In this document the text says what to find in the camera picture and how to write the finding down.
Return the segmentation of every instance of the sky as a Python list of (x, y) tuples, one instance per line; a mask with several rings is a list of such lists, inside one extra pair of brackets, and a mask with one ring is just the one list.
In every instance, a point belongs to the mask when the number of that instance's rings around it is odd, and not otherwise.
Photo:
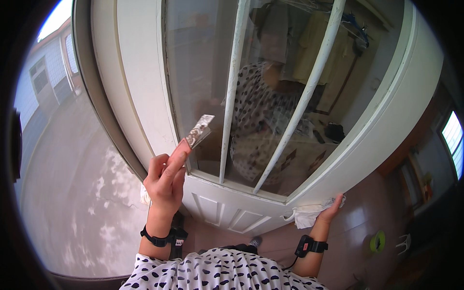
[(71, 16), (72, 0), (61, 0), (40, 29), (37, 42), (57, 30)]

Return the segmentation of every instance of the shoe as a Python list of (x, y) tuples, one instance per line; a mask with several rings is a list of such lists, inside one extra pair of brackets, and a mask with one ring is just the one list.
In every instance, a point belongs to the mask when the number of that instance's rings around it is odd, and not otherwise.
[(257, 237), (252, 238), (251, 241), (248, 243), (248, 245), (258, 248), (262, 242), (263, 242), (263, 238), (260, 236), (257, 236)]

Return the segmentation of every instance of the green object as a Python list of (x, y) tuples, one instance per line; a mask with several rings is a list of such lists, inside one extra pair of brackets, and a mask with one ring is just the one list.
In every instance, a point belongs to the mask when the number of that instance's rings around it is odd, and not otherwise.
[(371, 251), (374, 253), (380, 253), (385, 247), (385, 233), (384, 231), (378, 231), (375, 236), (371, 239)]

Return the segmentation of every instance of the hand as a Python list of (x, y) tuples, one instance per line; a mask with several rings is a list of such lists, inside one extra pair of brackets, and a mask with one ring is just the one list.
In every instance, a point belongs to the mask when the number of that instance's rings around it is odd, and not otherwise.
[(185, 167), (187, 154), (183, 152), (163, 171), (169, 155), (161, 154), (150, 159), (148, 175), (143, 181), (151, 198), (151, 211), (160, 219), (172, 219), (182, 204), (184, 195)]
[(327, 223), (328, 225), (332, 222), (332, 219), (340, 211), (340, 204), (342, 203), (343, 194), (337, 195), (334, 203), (331, 207), (326, 210), (323, 210), (317, 217), (317, 221)]

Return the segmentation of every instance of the white shirt with black spots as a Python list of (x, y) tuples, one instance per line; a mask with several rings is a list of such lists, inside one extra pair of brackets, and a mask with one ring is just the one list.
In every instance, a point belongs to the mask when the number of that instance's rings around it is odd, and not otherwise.
[(159, 290), (325, 290), (314, 277), (282, 270), (276, 261), (237, 250), (215, 248), (202, 255), (163, 262), (137, 254), (135, 269), (121, 286)]

